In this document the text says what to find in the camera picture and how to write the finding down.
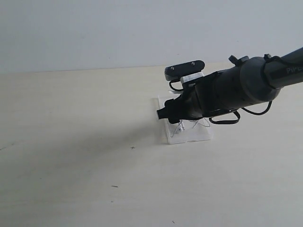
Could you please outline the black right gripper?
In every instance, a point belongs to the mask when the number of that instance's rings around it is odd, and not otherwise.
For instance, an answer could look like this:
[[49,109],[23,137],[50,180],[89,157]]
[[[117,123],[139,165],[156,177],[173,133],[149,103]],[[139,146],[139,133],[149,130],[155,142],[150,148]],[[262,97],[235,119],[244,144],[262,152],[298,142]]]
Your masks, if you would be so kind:
[[156,111],[158,119],[168,119],[170,123],[178,123],[181,120],[197,121],[203,118],[198,104],[194,86],[184,85],[182,89],[172,86],[176,80],[170,81],[169,86],[173,91],[181,92],[175,99],[167,100],[164,108]]

